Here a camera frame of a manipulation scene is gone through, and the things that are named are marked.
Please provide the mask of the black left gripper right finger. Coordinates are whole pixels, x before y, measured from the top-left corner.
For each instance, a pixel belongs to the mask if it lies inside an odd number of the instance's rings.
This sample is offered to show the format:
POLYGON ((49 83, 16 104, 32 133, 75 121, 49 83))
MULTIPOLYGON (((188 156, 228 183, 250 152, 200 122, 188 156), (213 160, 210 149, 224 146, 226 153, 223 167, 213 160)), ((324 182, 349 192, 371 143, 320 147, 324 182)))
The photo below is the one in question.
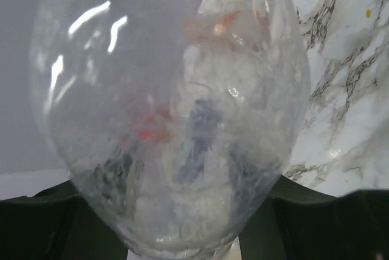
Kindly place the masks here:
POLYGON ((388 191, 332 197, 281 177, 239 243, 243 259, 388 259, 388 191))

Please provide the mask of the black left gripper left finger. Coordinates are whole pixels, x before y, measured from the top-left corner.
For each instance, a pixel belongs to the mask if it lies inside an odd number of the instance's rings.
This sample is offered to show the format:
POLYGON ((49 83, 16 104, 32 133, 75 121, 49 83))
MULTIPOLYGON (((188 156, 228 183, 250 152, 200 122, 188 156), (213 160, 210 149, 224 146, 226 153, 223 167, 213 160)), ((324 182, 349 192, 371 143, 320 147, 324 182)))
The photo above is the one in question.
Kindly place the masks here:
POLYGON ((1 259, 126 259, 128 249, 69 181, 1 201, 1 259))

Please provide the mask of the clear bottle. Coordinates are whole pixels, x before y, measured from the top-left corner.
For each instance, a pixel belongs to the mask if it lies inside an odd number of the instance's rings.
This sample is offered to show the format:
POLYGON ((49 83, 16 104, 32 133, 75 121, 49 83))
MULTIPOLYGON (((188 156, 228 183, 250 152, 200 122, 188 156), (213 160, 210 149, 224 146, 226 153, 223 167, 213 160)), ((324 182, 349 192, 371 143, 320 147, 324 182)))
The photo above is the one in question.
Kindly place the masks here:
POLYGON ((293 0, 40 0, 36 120, 143 259, 222 259, 289 164, 311 90, 293 0))

